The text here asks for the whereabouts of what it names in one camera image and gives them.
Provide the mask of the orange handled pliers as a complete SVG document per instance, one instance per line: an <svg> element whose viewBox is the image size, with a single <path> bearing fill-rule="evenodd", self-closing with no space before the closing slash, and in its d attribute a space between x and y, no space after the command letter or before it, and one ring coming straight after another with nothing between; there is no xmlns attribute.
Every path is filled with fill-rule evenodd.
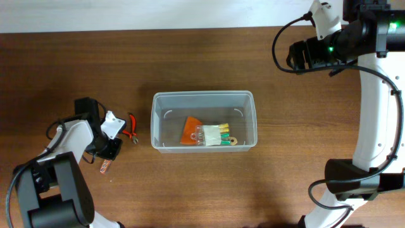
<svg viewBox="0 0 405 228"><path fill-rule="evenodd" d="M128 115L130 117L130 130L122 130L122 134L126 135L129 139L131 139L134 144L137 144L139 142L136 133L137 121L132 113L129 113Z"/></svg>

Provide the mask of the orange scraper wooden handle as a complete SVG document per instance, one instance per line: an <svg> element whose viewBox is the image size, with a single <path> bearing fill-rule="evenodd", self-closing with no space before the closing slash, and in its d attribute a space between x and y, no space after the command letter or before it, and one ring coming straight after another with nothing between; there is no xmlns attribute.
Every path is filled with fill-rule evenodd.
<svg viewBox="0 0 405 228"><path fill-rule="evenodd" d="M197 146L196 142L190 138L190 135L193 132L195 132L195 129L198 125L203 125L203 123L194 117L187 117L184 128L183 128L183 134L180 139L181 144L189 145L189 146L193 146L193 145Z"/></svg>

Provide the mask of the clear plastic container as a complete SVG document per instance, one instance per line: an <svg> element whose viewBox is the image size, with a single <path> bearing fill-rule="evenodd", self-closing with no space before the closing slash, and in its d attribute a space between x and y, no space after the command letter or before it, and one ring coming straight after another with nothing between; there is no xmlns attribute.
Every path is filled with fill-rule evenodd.
<svg viewBox="0 0 405 228"><path fill-rule="evenodd" d="M188 117L203 125L228 124L236 145L182 144ZM245 152L257 142L256 107L249 91L159 92L153 97L151 145L160 153Z"/></svg>

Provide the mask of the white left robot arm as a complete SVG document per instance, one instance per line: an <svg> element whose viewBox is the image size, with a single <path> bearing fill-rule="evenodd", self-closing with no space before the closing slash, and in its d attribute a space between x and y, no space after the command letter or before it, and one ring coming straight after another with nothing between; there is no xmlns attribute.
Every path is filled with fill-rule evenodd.
<svg viewBox="0 0 405 228"><path fill-rule="evenodd" d="M114 160L122 145L117 135L127 123L112 111L100 115L104 106L95 99L74 105L73 116L53 123L56 133L44 151L15 168L5 199L9 227L13 191L24 227L123 227L96 212L79 163L84 153Z"/></svg>

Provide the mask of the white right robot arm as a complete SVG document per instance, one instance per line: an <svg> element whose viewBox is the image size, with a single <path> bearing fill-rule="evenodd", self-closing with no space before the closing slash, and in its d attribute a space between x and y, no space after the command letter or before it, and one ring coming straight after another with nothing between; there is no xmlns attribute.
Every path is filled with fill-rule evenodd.
<svg viewBox="0 0 405 228"><path fill-rule="evenodd" d="M357 70L359 136L350 159L325 165L322 198L299 227L341 227L379 194L404 189L404 12L387 1L344 1L343 12L314 1L303 16L316 36L291 45L287 71Z"/></svg>

